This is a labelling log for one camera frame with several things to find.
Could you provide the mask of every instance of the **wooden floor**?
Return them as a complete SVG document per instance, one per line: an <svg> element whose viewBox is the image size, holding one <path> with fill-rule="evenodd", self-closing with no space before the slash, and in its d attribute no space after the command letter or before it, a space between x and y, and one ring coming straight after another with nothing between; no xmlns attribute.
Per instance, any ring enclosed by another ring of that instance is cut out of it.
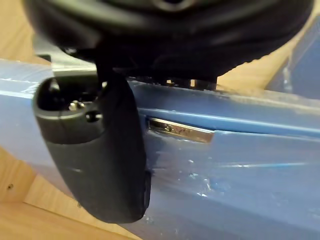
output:
<svg viewBox="0 0 320 240"><path fill-rule="evenodd" d="M26 203L0 204L3 240L129 240Z"/></svg>

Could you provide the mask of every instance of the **black plastic housing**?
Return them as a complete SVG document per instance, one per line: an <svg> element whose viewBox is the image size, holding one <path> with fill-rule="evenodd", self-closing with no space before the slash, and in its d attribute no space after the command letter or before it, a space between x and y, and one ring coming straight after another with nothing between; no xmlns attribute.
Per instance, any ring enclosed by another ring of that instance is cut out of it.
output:
<svg viewBox="0 0 320 240"><path fill-rule="evenodd" d="M52 89L53 81L59 89ZM102 90L97 84L47 79L35 94L34 114L80 205L103 222L132 223L144 216L151 190L135 98L124 78ZM74 100L85 107L70 111Z"/></svg>

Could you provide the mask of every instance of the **metal plate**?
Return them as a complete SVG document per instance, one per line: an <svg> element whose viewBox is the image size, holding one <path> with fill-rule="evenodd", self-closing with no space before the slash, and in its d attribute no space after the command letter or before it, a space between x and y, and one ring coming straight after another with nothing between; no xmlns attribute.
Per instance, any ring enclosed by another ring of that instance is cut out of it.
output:
<svg viewBox="0 0 320 240"><path fill-rule="evenodd" d="M179 136L199 143L210 143L215 133L211 130L158 118L150 118L148 121L149 129L152 131Z"/></svg>

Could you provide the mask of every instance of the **blue metal frame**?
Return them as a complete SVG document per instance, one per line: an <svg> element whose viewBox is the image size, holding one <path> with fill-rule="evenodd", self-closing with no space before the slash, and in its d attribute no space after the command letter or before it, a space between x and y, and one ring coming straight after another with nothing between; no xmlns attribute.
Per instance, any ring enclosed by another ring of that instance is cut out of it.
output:
<svg viewBox="0 0 320 240"><path fill-rule="evenodd" d="M0 145L70 194L31 108L46 66L0 61ZM271 91L213 92L130 83L151 202L123 225L144 240L320 239L320 101ZM148 130L149 117L215 130L199 143Z"/></svg>

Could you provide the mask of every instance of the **silver screw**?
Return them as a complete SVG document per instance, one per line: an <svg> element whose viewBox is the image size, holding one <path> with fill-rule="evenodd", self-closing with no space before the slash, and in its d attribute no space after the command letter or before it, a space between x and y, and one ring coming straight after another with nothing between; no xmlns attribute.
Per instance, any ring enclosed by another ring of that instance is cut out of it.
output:
<svg viewBox="0 0 320 240"><path fill-rule="evenodd" d="M77 111L79 109L83 109L85 107L85 104L83 102L80 101L72 101L69 105L69 110L70 111Z"/></svg>

